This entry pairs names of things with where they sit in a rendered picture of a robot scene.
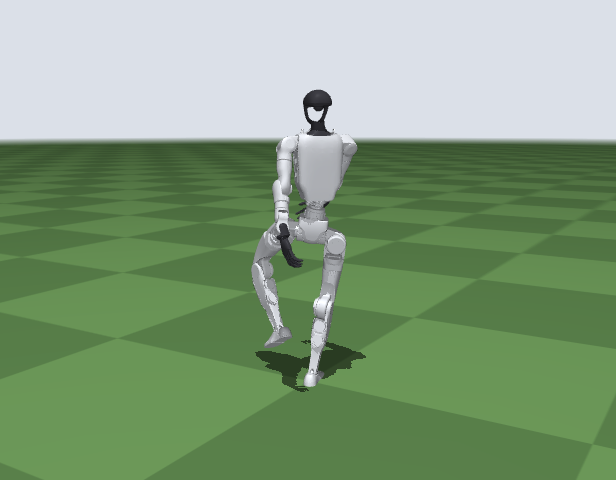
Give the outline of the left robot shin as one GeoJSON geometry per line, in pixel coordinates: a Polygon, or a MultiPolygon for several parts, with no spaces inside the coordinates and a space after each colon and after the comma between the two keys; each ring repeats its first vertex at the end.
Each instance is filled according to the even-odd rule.
{"type": "Polygon", "coordinates": [[[277,287],[274,278],[265,279],[262,267],[254,263],[251,268],[252,281],[262,307],[267,311],[267,316],[272,324],[274,332],[283,326],[279,311],[277,287]],[[275,327],[275,328],[274,328],[275,327]]]}

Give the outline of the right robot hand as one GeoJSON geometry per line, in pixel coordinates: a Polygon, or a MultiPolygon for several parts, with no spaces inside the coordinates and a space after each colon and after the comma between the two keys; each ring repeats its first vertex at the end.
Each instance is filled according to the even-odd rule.
{"type": "MultiPolygon", "coordinates": [[[[301,202],[301,203],[299,203],[299,205],[300,205],[300,206],[302,206],[302,205],[305,205],[305,203],[306,203],[306,201],[305,201],[305,202],[301,202]]],[[[324,204],[324,206],[323,206],[323,208],[325,208],[328,204],[329,204],[329,202],[325,203],[325,204],[324,204]]],[[[304,211],[305,211],[305,209],[306,209],[306,208],[304,208],[304,209],[300,210],[299,212],[296,212],[295,214],[300,214],[300,213],[304,212],[304,211]]],[[[299,217],[297,217],[297,219],[299,219],[299,217]]]]}

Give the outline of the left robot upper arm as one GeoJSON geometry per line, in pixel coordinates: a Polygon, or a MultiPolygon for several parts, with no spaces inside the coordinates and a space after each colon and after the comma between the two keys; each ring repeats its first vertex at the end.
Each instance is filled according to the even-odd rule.
{"type": "Polygon", "coordinates": [[[290,195],[292,193],[291,173],[292,173],[292,153],[296,151],[298,136],[289,136],[283,138],[276,147],[277,153],[277,174],[281,183],[282,194],[290,195]]]}

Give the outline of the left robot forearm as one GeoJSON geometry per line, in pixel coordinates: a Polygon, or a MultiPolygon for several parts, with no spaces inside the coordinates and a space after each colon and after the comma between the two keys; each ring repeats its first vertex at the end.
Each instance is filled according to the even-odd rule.
{"type": "Polygon", "coordinates": [[[289,203],[290,198],[287,195],[282,194],[281,183],[276,180],[272,186],[272,193],[275,204],[275,222],[274,232],[278,236],[280,235],[279,225],[285,223],[289,231],[289,203]]]}

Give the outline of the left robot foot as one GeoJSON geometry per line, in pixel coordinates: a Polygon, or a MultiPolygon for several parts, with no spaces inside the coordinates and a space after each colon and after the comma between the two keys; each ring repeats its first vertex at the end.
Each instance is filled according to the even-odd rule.
{"type": "Polygon", "coordinates": [[[281,345],[286,340],[292,338],[292,333],[288,327],[279,327],[276,332],[273,331],[271,337],[264,344],[264,348],[272,348],[281,345]]]}

